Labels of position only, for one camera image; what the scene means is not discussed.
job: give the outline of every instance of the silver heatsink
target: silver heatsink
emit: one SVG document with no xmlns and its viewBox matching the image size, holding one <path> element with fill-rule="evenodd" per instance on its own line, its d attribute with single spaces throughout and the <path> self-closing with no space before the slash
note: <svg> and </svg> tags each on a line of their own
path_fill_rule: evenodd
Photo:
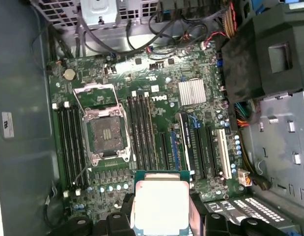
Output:
<svg viewBox="0 0 304 236">
<path fill-rule="evenodd" d="M 190 80 L 179 84 L 181 106 L 206 102 L 203 80 Z"/>
</svg>

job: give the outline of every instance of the red cable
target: red cable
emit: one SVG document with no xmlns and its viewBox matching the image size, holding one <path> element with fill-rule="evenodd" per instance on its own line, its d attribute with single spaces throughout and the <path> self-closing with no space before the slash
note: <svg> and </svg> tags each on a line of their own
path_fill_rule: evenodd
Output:
<svg viewBox="0 0 304 236">
<path fill-rule="evenodd" d="M 235 12 L 235 8 L 234 8 L 234 3 L 233 2 L 230 3 L 230 8 L 231 8 L 231 11 L 232 11 L 232 20 L 234 21 L 235 31 L 237 31 L 236 12 Z"/>
<path fill-rule="evenodd" d="M 208 37 L 208 39 L 204 42 L 204 47 L 206 48 L 206 45 L 209 43 L 209 41 L 211 40 L 211 38 L 216 35 L 216 34 L 221 34 L 222 36 L 225 36 L 226 37 L 226 34 L 224 34 L 223 32 L 221 31 L 218 31 L 218 32 L 213 32 L 210 37 Z"/>
</svg>

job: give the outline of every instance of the green circuit board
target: green circuit board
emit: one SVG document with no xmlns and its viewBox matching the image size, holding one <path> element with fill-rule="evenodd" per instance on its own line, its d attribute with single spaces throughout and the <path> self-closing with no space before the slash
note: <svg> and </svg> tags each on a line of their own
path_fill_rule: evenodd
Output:
<svg viewBox="0 0 304 236">
<path fill-rule="evenodd" d="M 185 105 L 179 83 L 187 82 L 203 83 L 204 102 Z M 236 151 L 236 133 L 227 127 L 213 43 L 205 51 L 200 45 L 179 49 L 166 59 L 143 52 L 126 59 L 55 61 L 50 64 L 49 89 L 60 180 L 70 193 L 64 201 L 73 216 L 87 214 L 98 221 L 118 211 L 125 194 L 134 191 L 133 176 L 139 169 L 191 168 L 191 191 L 199 192 L 203 202 L 245 194 L 238 183 L 236 169 L 242 159 Z M 116 116 L 90 113 L 118 106 L 122 109 Z M 231 178 L 220 176 L 221 130 L 229 163 L 235 167 Z M 116 157 L 116 150 L 120 156 L 129 150 L 130 154 Z"/>
</svg>

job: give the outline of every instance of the white pci slot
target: white pci slot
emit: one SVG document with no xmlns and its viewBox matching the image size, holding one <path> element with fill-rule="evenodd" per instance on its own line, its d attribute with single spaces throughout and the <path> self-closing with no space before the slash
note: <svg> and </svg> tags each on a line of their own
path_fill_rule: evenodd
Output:
<svg viewBox="0 0 304 236">
<path fill-rule="evenodd" d="M 218 138 L 218 142 L 219 142 L 221 166 L 222 166 L 223 175 L 224 175 L 225 179 L 230 179 L 230 178 L 232 178 L 232 175 L 231 175 L 231 167 L 230 167 L 230 161 L 229 161 L 229 156 L 228 156 L 226 134 L 225 134 L 224 129 L 219 129 L 217 131 L 217 138 Z"/>
</svg>

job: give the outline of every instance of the cpu socket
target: cpu socket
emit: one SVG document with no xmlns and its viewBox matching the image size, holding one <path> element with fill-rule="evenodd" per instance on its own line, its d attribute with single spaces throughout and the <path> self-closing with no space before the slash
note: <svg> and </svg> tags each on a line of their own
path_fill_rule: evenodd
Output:
<svg viewBox="0 0 304 236">
<path fill-rule="evenodd" d="M 100 160 L 130 160 L 130 136 L 127 117 L 121 104 L 105 110 L 85 110 L 84 131 L 86 150 L 93 166 Z"/>
</svg>

